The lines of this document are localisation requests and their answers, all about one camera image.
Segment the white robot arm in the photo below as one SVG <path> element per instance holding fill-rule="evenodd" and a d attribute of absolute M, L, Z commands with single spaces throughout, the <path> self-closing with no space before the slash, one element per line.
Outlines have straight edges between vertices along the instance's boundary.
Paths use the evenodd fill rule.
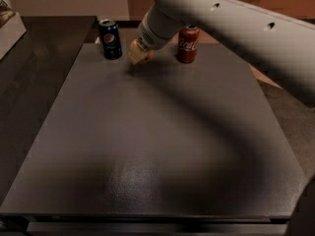
<path fill-rule="evenodd" d="M 238 0 L 154 0 L 128 59 L 146 60 L 195 26 L 308 107 L 315 106 L 315 26 Z"/>

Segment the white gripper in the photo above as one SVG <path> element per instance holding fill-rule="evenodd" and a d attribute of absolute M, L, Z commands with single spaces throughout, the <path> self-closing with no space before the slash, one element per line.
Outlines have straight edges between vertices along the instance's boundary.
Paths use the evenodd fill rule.
<path fill-rule="evenodd" d="M 129 46 L 128 60 L 136 65 L 148 53 L 148 48 L 159 50 L 174 36 L 173 22 L 166 15 L 148 12 L 138 27 L 138 37 Z"/>

